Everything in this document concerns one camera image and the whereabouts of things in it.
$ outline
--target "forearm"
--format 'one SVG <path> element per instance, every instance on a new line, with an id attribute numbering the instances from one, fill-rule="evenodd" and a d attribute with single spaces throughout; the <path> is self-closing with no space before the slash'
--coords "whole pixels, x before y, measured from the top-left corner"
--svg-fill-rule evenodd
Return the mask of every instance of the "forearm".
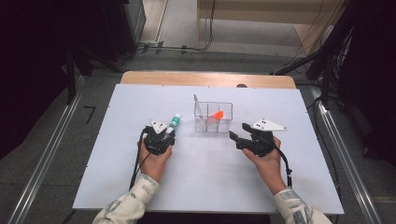
<path id="1" fill-rule="evenodd" d="M 146 205 L 160 188 L 160 185 L 148 175 L 141 175 L 134 187 L 113 203 L 108 204 L 96 216 L 96 223 L 134 223 L 141 218 Z"/>
<path id="2" fill-rule="evenodd" d="M 320 223 L 331 224 L 318 210 L 309 207 L 291 188 L 274 195 L 276 206 L 287 224 Z"/>

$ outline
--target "person's left hand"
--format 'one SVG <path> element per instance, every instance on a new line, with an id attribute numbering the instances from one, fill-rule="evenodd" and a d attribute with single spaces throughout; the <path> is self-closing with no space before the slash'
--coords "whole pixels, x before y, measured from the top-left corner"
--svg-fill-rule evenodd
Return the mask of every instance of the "person's left hand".
<path id="1" fill-rule="evenodd" d="M 150 154 L 146 149 L 143 139 L 139 157 L 140 170 L 142 174 L 149 175 L 157 181 L 157 183 L 160 183 L 161 178 L 163 177 L 163 172 L 165 171 L 165 164 L 171 155 L 172 146 L 169 146 L 163 154 Z"/>

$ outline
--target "human hand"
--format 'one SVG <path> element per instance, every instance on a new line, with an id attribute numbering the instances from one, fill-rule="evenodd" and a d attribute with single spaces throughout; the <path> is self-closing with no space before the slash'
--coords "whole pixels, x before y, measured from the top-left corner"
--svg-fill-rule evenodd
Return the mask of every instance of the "human hand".
<path id="1" fill-rule="evenodd" d="M 172 146 L 169 146 L 168 149 L 166 149 L 166 151 L 160 155 L 149 153 L 143 140 L 141 143 L 139 156 L 139 164 L 142 174 L 149 175 L 151 178 L 157 181 L 157 183 L 160 183 L 160 180 L 163 177 L 163 172 L 165 171 L 165 164 L 171 155 Z"/>
<path id="2" fill-rule="evenodd" d="M 275 136 L 274 142 L 277 148 L 280 148 L 280 140 Z M 260 177 L 274 195 L 286 187 L 286 184 L 280 175 L 280 155 L 277 150 L 274 149 L 261 158 L 246 148 L 242 150 L 247 158 L 253 161 L 256 165 L 256 169 L 259 172 Z"/>

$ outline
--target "white tabletop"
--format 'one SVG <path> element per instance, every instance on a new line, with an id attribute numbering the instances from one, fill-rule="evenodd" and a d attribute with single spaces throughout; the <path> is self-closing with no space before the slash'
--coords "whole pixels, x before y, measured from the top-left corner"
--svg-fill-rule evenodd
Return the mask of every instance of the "white tabletop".
<path id="1" fill-rule="evenodd" d="M 178 113 L 173 155 L 148 211 L 274 213 L 271 192 L 228 133 L 194 130 L 194 94 L 200 101 L 233 103 L 231 131 L 241 137 L 249 138 L 243 122 L 286 126 L 274 135 L 293 170 L 293 188 L 325 214 L 344 213 L 298 90 L 132 84 L 114 90 L 73 208 L 103 208 L 127 192 L 142 129 L 151 119 L 167 123 Z M 286 180 L 284 164 L 281 171 Z"/>

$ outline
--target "small bottle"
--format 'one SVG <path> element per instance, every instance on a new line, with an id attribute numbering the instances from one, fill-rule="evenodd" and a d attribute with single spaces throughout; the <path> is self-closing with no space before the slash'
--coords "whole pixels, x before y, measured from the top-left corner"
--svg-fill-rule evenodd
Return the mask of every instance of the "small bottle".
<path id="1" fill-rule="evenodd" d="M 169 134 L 177 128 L 179 122 L 180 122 L 180 115 L 175 114 L 174 117 L 172 118 L 172 121 L 169 123 L 168 127 L 166 128 L 164 138 L 169 137 Z"/>

